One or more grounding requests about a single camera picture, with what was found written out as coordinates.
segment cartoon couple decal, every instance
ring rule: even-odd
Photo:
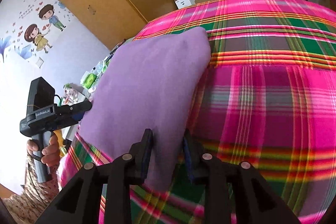
[[[48,53],[46,47],[53,47],[49,45],[48,40],[44,38],[44,36],[50,32],[51,25],[54,25],[61,31],[63,31],[63,29],[66,27],[59,21],[58,17],[54,15],[54,12],[54,7],[51,4],[47,4],[40,10],[39,17],[42,20],[49,19],[50,25],[48,31],[45,34],[42,34],[40,32],[40,29],[37,27],[36,24],[31,24],[25,32],[25,40],[27,42],[34,42],[34,45],[36,46],[36,51],[44,50],[45,53]]]

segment device handle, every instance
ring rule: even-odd
[[[41,162],[41,158],[43,157],[42,150],[43,148],[49,145],[49,140],[52,134],[53,132],[46,131],[43,134],[37,134],[31,137],[34,143],[36,143],[38,146],[38,151],[33,151],[33,155],[34,155],[33,158],[34,158],[34,164],[35,164],[35,170],[36,170],[36,176],[37,176],[38,183],[47,182],[52,179],[52,176],[50,175],[49,167],[47,167],[46,164],[43,164]]]

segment finger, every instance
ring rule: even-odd
[[[58,143],[57,144],[51,144],[51,145],[47,146],[46,148],[44,148],[42,150],[42,154],[43,155],[51,155],[53,153],[56,153],[57,151],[59,151]]]
[[[48,163],[56,161],[56,160],[59,161],[60,156],[59,156],[59,154],[55,153],[55,154],[43,156],[42,159],[41,159],[41,162],[44,163],[44,164],[48,164]]]
[[[53,134],[49,140],[49,144],[56,144],[58,143],[58,138],[56,134]]]
[[[28,140],[27,141],[27,149],[28,149],[28,152],[29,151],[37,151],[37,150],[39,150],[39,147],[33,140]]]
[[[50,163],[47,164],[48,167],[52,167],[54,165],[58,165],[59,164],[59,160],[55,160],[55,161],[52,161]]]

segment brown hair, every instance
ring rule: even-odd
[[[32,34],[32,32],[34,31],[34,28],[37,28],[36,24],[32,24],[27,28],[27,30],[25,32],[25,40],[27,42],[32,42],[34,40],[34,38],[29,37]]]
[[[51,4],[47,4],[46,6],[44,6],[40,12],[39,12],[39,17],[42,19],[43,16],[45,15],[46,12],[50,11],[50,10],[54,10],[53,5]]]

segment metal bolt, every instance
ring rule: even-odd
[[[251,165],[247,161],[243,161],[240,166],[244,169],[249,169]]]
[[[124,154],[123,155],[123,160],[130,160],[132,158],[131,154]]]
[[[212,159],[212,155],[209,153],[205,153],[202,155],[202,158],[205,160],[211,160]]]
[[[86,170],[90,170],[95,166],[95,164],[93,162],[88,162],[86,164],[84,164],[84,169]]]

